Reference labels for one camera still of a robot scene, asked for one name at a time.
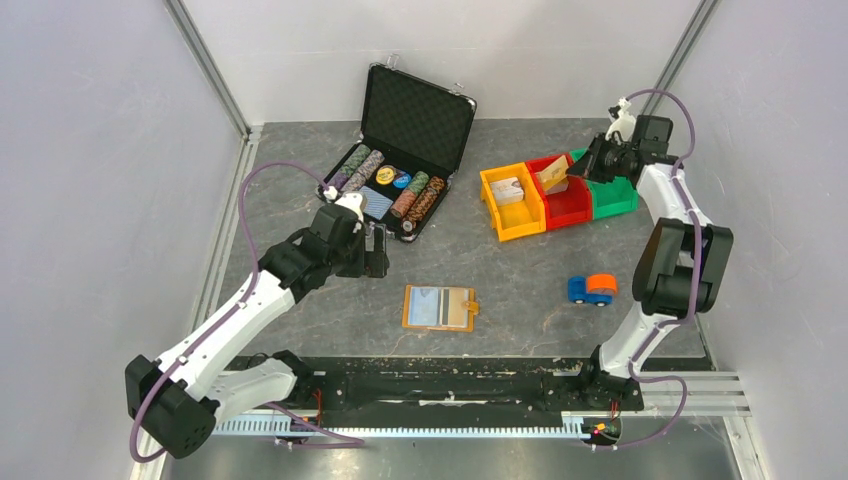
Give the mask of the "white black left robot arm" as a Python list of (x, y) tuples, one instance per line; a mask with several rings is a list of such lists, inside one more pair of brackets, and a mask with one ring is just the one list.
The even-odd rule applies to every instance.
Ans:
[(312, 372), (293, 354), (271, 356), (232, 376), (224, 370), (328, 278), (384, 277), (385, 248), (385, 226), (366, 224), (359, 206), (324, 205), (309, 226), (259, 257), (245, 283), (197, 330), (155, 359), (132, 359), (124, 380), (133, 459), (185, 458), (218, 424), (246, 410), (282, 400), (306, 405), (314, 394)]

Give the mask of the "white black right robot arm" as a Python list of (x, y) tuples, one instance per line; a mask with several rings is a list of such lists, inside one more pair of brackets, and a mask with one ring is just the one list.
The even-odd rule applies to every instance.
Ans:
[(568, 170), (597, 183), (628, 180), (654, 222), (633, 274), (634, 304), (578, 375), (578, 396), (591, 408), (634, 394), (664, 338), (713, 307), (729, 260), (733, 233), (697, 206), (681, 158), (668, 152), (672, 131), (669, 118), (619, 112)]

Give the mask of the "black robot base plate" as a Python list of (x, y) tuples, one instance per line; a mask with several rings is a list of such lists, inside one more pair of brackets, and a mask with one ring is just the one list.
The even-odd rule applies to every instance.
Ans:
[(302, 357), (290, 410), (324, 427), (554, 427), (644, 408), (641, 387), (568, 357)]

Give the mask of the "yellow orange credit card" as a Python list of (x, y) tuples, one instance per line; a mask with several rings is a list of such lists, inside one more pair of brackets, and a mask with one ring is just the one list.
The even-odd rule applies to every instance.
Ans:
[(555, 160), (553, 160), (548, 166), (542, 168), (540, 171), (536, 173), (536, 179), (538, 180), (540, 186), (543, 190), (543, 183), (554, 182), (557, 183), (565, 178), (568, 179), (566, 175), (566, 171), (569, 167), (568, 157), (566, 155), (560, 155)]

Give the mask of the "orange leather card holder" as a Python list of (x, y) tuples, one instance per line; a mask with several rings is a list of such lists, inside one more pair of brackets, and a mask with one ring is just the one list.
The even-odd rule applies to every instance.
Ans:
[(473, 288), (407, 285), (401, 325), (407, 329), (470, 333), (479, 313)]

